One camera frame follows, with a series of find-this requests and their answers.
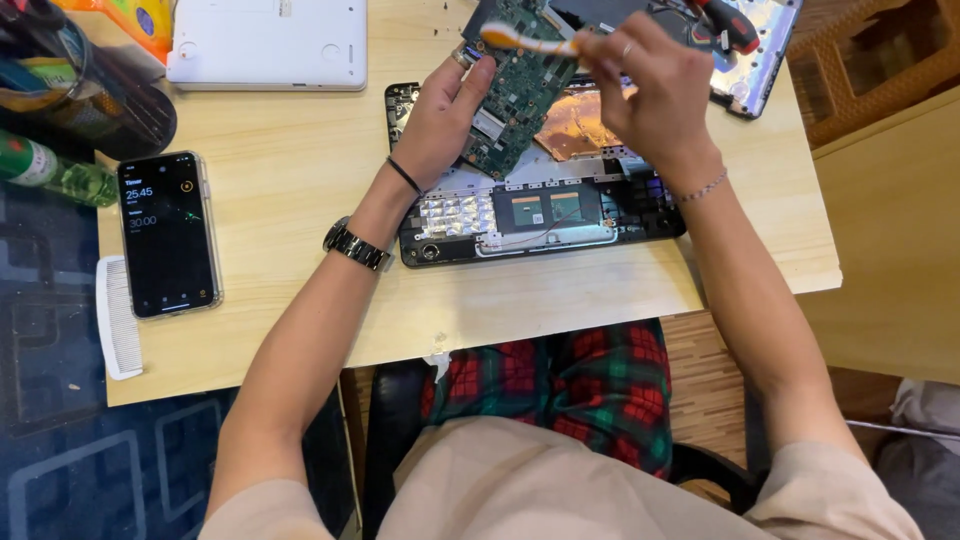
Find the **red screwdriver handle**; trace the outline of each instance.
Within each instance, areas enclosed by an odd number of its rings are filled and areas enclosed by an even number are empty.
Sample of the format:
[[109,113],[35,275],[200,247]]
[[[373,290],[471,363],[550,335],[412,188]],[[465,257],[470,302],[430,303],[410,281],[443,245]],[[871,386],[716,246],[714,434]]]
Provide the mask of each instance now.
[[754,23],[740,10],[723,0],[692,0],[709,17],[719,35],[727,31],[727,38],[734,51],[749,55],[760,46],[760,37]]

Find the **phone screen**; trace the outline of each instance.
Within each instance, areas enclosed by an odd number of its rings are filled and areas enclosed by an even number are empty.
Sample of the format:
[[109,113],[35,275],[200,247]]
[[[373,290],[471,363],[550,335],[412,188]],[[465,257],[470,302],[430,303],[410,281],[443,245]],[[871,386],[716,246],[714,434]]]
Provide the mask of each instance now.
[[120,164],[120,208],[137,317],[207,307],[217,296],[199,167],[190,153]]

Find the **green circuit board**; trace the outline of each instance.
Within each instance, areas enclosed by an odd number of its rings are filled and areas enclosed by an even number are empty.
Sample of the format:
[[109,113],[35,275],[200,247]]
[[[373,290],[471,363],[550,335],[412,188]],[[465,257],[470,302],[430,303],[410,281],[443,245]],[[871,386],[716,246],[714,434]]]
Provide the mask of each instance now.
[[498,180],[514,169],[530,147],[550,106],[576,73],[577,62],[522,49],[493,49],[480,38],[480,26],[501,21],[524,36],[563,40],[565,23],[545,12],[544,4],[545,0],[481,0],[462,33],[466,44],[461,52],[469,61],[482,56],[496,60],[491,89],[473,116],[462,156]]

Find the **toothbrush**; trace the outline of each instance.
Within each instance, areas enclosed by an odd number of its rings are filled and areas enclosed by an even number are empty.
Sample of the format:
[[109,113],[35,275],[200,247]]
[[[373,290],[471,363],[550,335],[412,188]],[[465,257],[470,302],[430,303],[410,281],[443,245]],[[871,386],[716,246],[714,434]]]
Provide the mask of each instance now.
[[513,27],[502,22],[488,22],[480,27],[480,37],[498,49],[526,49],[546,55],[576,58],[580,56],[573,41],[543,41],[521,36]]

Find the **plaid pants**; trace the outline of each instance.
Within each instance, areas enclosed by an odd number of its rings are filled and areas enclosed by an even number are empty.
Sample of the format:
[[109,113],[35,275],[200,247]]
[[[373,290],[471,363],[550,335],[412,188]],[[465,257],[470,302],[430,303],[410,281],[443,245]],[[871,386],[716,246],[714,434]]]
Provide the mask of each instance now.
[[648,319],[455,351],[439,382],[423,382],[420,413],[428,426],[512,418],[665,478],[670,392],[660,320]]

